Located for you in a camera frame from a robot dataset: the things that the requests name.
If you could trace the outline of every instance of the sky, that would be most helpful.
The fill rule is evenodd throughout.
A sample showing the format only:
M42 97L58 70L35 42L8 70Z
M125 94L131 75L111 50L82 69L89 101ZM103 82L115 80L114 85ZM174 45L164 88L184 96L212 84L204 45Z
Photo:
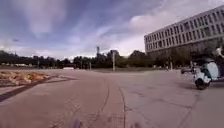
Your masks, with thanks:
M145 51L144 35L224 0L1 0L0 49L58 59Z

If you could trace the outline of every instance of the pavement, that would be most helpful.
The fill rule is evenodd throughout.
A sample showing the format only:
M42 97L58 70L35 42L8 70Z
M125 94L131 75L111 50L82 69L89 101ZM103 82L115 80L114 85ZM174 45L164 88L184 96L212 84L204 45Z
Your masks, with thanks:
M124 95L126 128L223 128L224 83L196 90L179 71L114 73Z
M117 86L85 71L45 70L51 79L0 88L0 128L123 128Z
M51 79L0 88L0 128L223 128L224 84L199 91L179 71L39 70Z

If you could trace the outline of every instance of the white building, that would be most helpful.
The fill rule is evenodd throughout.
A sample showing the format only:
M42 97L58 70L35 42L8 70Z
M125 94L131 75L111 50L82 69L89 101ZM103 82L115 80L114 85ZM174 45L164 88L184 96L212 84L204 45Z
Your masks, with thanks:
M224 5L145 35L145 50L154 57L175 47L200 52L208 45L216 47L223 36Z

